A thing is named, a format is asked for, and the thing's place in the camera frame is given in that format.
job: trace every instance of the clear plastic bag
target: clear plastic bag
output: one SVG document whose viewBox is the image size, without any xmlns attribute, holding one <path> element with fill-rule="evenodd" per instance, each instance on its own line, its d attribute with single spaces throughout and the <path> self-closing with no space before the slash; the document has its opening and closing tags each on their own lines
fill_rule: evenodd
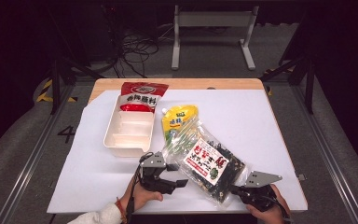
<svg viewBox="0 0 358 224">
<path fill-rule="evenodd" d="M 162 149 L 164 159 L 200 186 L 207 198 L 221 208 L 230 204 L 229 186 L 244 181 L 249 169 L 213 135 L 198 117 L 189 119 Z"/>
</svg>

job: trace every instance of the yellow pouch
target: yellow pouch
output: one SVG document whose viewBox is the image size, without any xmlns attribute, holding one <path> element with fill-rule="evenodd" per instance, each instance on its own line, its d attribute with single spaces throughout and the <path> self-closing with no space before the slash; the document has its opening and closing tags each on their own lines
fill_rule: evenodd
<svg viewBox="0 0 358 224">
<path fill-rule="evenodd" d="M 162 131 L 165 141 L 175 136 L 178 129 L 192 116 L 197 116 L 199 109 L 196 105 L 176 105 L 171 107 L 162 118 Z"/>
</svg>

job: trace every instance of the white sleeve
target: white sleeve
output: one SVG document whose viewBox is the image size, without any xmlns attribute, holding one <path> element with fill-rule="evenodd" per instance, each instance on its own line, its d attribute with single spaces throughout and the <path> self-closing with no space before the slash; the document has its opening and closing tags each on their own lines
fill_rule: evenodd
<svg viewBox="0 0 358 224">
<path fill-rule="evenodd" d="M 80 215 L 68 224 L 120 224 L 121 213 L 114 203 L 109 203 L 103 210 Z"/>
</svg>

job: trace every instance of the red package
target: red package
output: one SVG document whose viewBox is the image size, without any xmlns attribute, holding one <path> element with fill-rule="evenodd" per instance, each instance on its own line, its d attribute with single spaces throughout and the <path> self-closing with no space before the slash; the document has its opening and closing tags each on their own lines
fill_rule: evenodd
<svg viewBox="0 0 358 224">
<path fill-rule="evenodd" d="M 124 82 L 121 86 L 120 109 L 154 113 L 158 100 L 167 89 L 166 84 Z"/>
</svg>

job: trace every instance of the white paper sheet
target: white paper sheet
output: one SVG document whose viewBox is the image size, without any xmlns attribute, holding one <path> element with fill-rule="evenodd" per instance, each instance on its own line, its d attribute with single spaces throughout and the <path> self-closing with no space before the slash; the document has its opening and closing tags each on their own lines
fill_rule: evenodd
<svg viewBox="0 0 358 224">
<path fill-rule="evenodd" d="M 58 180 L 48 213 L 83 213 L 102 209 L 122 196 L 138 165 L 138 159 L 116 158 L 103 145 L 106 128 L 120 91 L 105 91 L 83 111 L 71 151 Z M 308 209 L 281 132 L 262 90 L 168 90 L 158 102 L 151 151 L 164 146 L 162 108 L 197 105 L 206 129 L 253 170 L 281 175 L 275 184 L 292 211 Z M 183 179 L 179 172 L 163 172 L 162 178 Z M 225 211 L 206 199 L 191 181 L 164 201 L 148 203 L 138 214 L 243 213 L 238 196 Z"/>
</svg>

